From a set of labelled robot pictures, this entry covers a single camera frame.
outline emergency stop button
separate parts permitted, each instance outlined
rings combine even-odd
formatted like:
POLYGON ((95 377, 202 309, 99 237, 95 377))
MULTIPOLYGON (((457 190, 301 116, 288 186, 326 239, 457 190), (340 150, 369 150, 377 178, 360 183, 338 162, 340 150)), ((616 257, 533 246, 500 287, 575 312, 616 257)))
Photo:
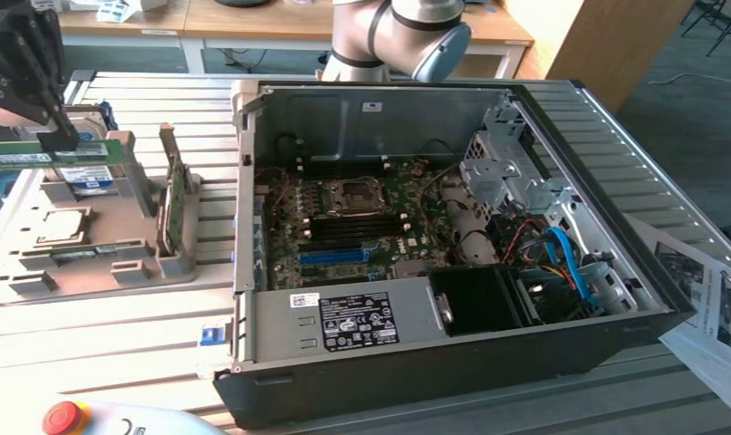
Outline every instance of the emergency stop button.
POLYGON ((53 405, 42 419, 42 432, 46 435, 69 435, 86 419, 85 412, 70 401, 53 405))

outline aluminum work table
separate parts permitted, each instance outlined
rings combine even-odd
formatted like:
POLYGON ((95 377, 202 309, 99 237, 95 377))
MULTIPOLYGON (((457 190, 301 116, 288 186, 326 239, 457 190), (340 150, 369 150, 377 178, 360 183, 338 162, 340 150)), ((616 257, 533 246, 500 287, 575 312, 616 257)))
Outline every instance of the aluminum work table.
MULTIPOLYGON (((226 433, 244 433, 210 381, 196 375, 202 359, 196 342, 201 325, 233 309, 237 141, 229 88, 248 77, 256 76, 103 72, 70 83, 67 103, 105 99, 111 104, 121 130, 134 132, 136 159, 149 176, 166 170, 157 125, 174 125, 182 159, 204 180, 200 278, 164 293, 37 301, 0 295, 0 399, 33 385, 93 400, 185 410, 226 433)), ((716 228, 663 182, 668 179, 584 89, 568 82, 524 84, 621 211, 731 264, 716 228)), ((21 173, 0 212, 0 253, 2 235, 17 230, 18 204, 38 180, 34 171, 21 173)), ((317 432, 731 434, 731 410, 665 347, 652 343, 623 351, 585 375, 250 433, 317 432)))

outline warning label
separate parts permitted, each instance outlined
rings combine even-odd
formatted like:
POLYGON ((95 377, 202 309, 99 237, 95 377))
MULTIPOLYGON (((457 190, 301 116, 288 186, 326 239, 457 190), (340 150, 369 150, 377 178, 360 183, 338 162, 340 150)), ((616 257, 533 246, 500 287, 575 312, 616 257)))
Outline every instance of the warning label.
POLYGON ((385 293, 320 299, 318 314, 330 352, 400 342, 385 293))

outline table leg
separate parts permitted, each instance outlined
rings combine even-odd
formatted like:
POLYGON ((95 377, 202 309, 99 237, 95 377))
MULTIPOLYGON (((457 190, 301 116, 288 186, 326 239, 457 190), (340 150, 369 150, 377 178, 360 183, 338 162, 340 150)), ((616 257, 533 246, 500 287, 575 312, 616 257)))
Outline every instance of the table leg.
POLYGON ((193 38, 181 38, 180 46, 185 54, 186 73, 204 74, 204 40, 193 38))
POLYGON ((501 61, 496 68, 494 79, 512 79, 514 77, 524 51, 525 47, 523 45, 509 45, 506 47, 505 54, 501 56, 501 61))

